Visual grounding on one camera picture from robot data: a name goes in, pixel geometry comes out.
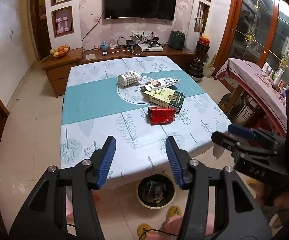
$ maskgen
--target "silver screw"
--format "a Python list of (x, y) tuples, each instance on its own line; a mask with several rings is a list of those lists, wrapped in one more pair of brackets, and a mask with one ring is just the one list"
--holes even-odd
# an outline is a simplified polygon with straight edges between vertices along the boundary
[(90, 165), (90, 164), (91, 164), (91, 160), (89, 160), (89, 159), (83, 160), (83, 165), (84, 165), (84, 166), (88, 166), (88, 165)]
[(190, 164), (191, 164), (192, 166), (198, 166), (199, 161), (196, 160), (196, 159), (191, 159), (191, 160), (190, 160)]
[(54, 165), (48, 167), (49, 172), (54, 172), (56, 169), (57, 169), (57, 167)]
[(224, 170), (229, 173), (233, 172), (233, 168), (231, 166), (225, 166)]

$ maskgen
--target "hand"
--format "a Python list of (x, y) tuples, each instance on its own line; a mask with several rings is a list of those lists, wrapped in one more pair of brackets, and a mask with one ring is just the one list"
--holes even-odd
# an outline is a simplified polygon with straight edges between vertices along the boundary
[[(255, 197), (257, 204), (262, 207), (264, 205), (264, 195), (265, 195), (265, 185), (262, 182), (258, 182), (258, 191)], [(274, 206), (279, 207), (280, 209), (289, 208), (289, 191), (282, 193), (279, 197), (274, 200)]]

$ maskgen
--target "glass pane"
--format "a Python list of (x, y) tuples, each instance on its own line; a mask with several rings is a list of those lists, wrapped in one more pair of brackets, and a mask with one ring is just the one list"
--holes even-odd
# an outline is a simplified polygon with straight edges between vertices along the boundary
[(258, 62), (267, 41), (273, 3), (274, 0), (242, 0), (236, 33), (228, 58)]
[[(283, 56), (289, 66), (289, 6), (280, 0), (278, 24), (266, 62), (277, 71)], [(289, 69), (284, 71), (281, 79), (289, 85)]]

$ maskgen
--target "gingham paper cup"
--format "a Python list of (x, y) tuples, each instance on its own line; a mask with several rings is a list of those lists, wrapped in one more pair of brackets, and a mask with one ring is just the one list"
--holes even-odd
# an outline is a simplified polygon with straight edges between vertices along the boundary
[(136, 71), (128, 71), (118, 76), (118, 82), (122, 87), (141, 81), (142, 77), (140, 73)]

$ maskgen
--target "blue gripper pad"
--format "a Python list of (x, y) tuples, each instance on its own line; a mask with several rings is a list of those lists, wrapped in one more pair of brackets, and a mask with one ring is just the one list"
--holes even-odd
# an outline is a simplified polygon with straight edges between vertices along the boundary
[(228, 126), (228, 132), (246, 140), (255, 140), (255, 133), (252, 130), (236, 124), (230, 124)]
[(170, 168), (172, 170), (173, 178), (175, 180), (175, 183), (182, 188), (184, 185), (184, 180), (182, 177), (182, 168), (179, 163), (178, 157), (170, 143), (169, 138), (166, 139), (166, 154), (168, 156), (168, 160), (170, 163)]
[(114, 158), (115, 151), (116, 151), (116, 139), (112, 137), (109, 147), (107, 148), (107, 151), (105, 152), (105, 155), (99, 167), (98, 179), (97, 179), (98, 189), (100, 189), (107, 180), (108, 172), (109, 172), (112, 160)]

